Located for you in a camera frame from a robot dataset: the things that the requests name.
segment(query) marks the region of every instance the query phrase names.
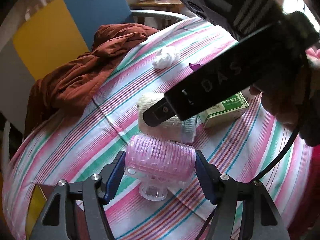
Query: pink plastic cylinder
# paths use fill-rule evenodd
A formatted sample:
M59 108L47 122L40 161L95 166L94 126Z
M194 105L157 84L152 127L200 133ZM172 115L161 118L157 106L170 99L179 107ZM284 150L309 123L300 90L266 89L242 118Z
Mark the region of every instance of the pink plastic cylinder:
M140 194L157 201L166 188L186 187L195 173L196 151L181 143L146 135L131 138L125 157L125 174L141 180Z

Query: striped bed sheet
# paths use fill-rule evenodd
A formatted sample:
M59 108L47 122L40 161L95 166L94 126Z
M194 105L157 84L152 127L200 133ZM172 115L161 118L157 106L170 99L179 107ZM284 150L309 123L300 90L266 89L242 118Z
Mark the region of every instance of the striped bed sheet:
M17 240L25 239L25 220L34 184L55 185L85 180L111 163L130 138L139 133L136 101L145 92L165 92L192 70L189 63L206 63L236 42L219 26L198 17L162 30L134 49L101 86L79 119L58 111L36 128L10 162L4 178L4 214ZM176 46L180 61L170 69L154 69L162 46ZM282 149L290 132L261 106L249 100L238 120L203 129L198 122L195 149L221 173L248 182ZM293 220L307 183L312 149L297 138L289 153L264 178L286 226ZM124 175L114 200L105 206L116 239L194 239L214 209L195 177L185 189L169 188L159 202L142 198L139 181ZM242 203L238 203L232 239L239 234Z

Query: green box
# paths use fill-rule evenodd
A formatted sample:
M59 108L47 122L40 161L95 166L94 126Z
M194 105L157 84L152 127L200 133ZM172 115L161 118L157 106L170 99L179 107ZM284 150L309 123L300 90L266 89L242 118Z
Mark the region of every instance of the green box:
M215 106L210 107L206 111L203 111L199 116L204 124L204 128L209 128L241 117L248 108L248 102L245 100L242 93L239 92Z

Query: bright window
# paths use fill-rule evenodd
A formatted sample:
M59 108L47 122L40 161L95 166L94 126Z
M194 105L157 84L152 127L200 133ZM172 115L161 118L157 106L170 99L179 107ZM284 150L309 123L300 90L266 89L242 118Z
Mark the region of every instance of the bright window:
M306 6L306 4L303 2L303 0L284 0L283 11L285 13L292 13L295 11L303 12L308 17L310 22L313 24L316 31L317 32L320 31L319 23L317 22L317 20L315 19L311 11L309 10L308 6Z

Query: screw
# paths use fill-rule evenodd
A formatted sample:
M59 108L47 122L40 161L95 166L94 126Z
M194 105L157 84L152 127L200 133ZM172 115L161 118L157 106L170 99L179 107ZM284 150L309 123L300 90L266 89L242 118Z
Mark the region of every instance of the screw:
M91 179L92 179L92 180L98 180L98 179L100 179L100 175L99 175L99 174L93 174L93 175L91 176Z
M229 176L227 174L221 174L220 179L222 180L228 180Z
M64 179L58 181L59 186L64 186L67 182Z
M261 186L262 186L262 182L259 181L259 180L255 180L255 181L254 181L254 184L255 184L256 186L258 186L258 187L261 187Z

